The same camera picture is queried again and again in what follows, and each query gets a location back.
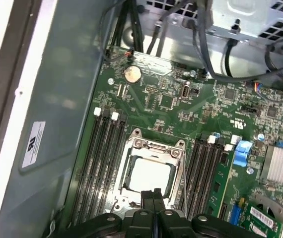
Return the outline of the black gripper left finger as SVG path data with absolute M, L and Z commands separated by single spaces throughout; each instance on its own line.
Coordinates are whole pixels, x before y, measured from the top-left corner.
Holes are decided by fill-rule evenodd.
M 70 238 L 153 238 L 155 209 L 152 191 L 141 192 L 141 208 L 126 212 L 122 219 L 105 213 L 69 229 Z

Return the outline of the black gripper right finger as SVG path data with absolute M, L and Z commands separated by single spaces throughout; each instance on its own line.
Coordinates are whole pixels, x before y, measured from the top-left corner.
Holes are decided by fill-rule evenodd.
M 161 189 L 154 190 L 154 236 L 156 238 L 230 238 L 231 224 L 208 214 L 188 221 L 179 210 L 166 209 Z

